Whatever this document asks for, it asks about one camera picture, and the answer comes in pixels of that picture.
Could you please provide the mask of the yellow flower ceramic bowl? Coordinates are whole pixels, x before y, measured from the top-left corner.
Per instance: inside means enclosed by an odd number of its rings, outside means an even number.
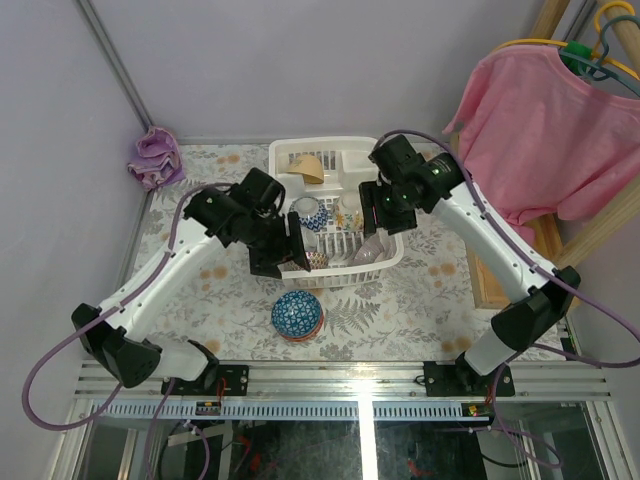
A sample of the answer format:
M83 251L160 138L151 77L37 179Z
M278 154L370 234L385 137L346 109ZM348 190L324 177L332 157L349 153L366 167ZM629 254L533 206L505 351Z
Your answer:
M335 225L343 231L358 232L364 228L364 216L359 193L344 192L334 203Z

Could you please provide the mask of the tan patterned ceramic bowl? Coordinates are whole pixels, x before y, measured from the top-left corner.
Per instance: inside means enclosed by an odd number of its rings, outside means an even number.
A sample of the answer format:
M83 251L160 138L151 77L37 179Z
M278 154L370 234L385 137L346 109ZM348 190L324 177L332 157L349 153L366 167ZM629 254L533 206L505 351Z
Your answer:
M312 270L326 269L329 264L329 258L326 254L319 251L308 251L306 258Z

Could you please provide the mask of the purple glass bowl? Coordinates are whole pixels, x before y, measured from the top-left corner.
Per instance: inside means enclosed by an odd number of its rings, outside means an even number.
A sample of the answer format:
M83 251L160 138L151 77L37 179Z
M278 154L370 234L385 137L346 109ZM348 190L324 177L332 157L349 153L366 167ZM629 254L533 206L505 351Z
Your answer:
M369 237L355 253L351 265L362 266L375 263L379 257L384 257L385 245L378 234Z

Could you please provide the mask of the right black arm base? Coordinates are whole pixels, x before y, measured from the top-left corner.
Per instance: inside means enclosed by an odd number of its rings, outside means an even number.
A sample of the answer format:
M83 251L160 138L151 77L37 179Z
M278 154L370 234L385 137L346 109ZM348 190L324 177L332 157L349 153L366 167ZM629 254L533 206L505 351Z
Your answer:
M455 361L424 361L422 373L413 382L422 386L429 397L514 397L515 386L510 368L502 364L486 375L475 372L465 354Z

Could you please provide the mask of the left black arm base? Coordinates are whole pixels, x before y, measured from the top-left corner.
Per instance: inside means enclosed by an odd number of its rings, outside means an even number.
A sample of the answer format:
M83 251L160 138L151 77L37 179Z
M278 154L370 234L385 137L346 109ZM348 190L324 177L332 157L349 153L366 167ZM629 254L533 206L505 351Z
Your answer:
M189 340L161 356L156 373L162 394L200 397L246 396L249 366L221 364L205 345Z

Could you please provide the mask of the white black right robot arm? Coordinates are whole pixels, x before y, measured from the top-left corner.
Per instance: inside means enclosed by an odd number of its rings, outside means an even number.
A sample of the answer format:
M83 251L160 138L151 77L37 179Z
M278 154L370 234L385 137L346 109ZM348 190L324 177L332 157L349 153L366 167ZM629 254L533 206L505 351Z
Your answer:
M359 186L364 231L390 235L431 214L461 237L500 282L507 306L458 361L456 382L467 394L488 387L492 373L562 319L580 283L572 267L559 269L533 250L495 211L460 160L446 151L427 160L402 134L379 140L369 155L378 169Z

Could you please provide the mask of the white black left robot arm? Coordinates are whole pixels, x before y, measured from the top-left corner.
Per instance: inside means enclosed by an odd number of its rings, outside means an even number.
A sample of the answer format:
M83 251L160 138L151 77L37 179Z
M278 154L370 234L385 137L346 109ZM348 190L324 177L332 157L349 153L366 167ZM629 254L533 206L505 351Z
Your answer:
M158 376L177 390L212 392L219 381L213 352L194 340L162 347L147 336L201 265L233 243L247 247L255 276L279 278L288 262L309 270L298 216L281 212L285 194L280 182L258 168L239 183L201 185L185 193L165 245L149 262L99 306L82 303L72 313L84 350L124 388Z

